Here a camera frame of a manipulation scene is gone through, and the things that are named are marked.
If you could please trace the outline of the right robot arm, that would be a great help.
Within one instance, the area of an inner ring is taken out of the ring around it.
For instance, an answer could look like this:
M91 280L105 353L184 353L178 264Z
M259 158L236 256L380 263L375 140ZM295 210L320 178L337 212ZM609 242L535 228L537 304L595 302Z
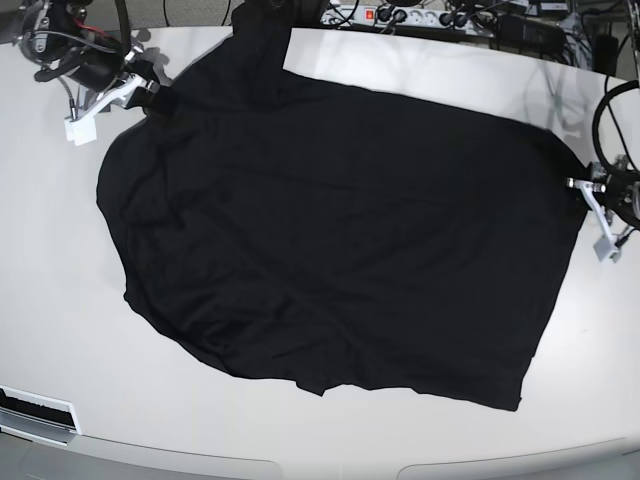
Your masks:
M117 1L119 34L86 23L89 1L23 1L9 24L9 40L38 70L34 80L67 79L102 93L136 76L148 63L134 46L127 5Z

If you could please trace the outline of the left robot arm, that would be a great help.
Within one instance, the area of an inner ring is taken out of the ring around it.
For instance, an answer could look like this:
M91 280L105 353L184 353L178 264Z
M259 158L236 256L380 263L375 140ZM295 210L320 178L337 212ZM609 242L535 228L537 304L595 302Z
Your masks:
M634 162L630 155L628 142L623 136L625 131L616 118L610 103L616 97L638 89L639 81L632 80L616 85L610 90L605 90L604 96L595 108L591 125L593 148L605 175L604 205L635 230L639 229L639 162ZM611 115L622 143L624 155L627 157L626 162L615 160L611 163L602 149L600 123L604 113Z

